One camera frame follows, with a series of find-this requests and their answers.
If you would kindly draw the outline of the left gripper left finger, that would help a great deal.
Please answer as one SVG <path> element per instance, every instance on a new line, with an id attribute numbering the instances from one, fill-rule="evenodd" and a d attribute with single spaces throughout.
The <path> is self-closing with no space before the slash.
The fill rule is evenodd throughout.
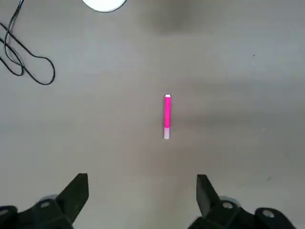
<path id="1" fill-rule="evenodd" d="M 89 197 L 88 174 L 79 173 L 58 195 L 42 198 L 19 212 L 15 206 L 1 206 L 2 229 L 72 229 Z"/>

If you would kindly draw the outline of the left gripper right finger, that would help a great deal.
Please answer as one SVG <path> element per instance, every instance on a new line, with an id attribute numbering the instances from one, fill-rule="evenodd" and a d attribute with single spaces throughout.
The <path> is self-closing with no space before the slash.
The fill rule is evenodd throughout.
<path id="1" fill-rule="evenodd" d="M 207 175 L 196 179 L 196 200 L 201 213 L 192 229 L 294 229 L 292 222 L 274 208 L 257 208 L 254 214 L 232 200 L 222 200 Z"/>

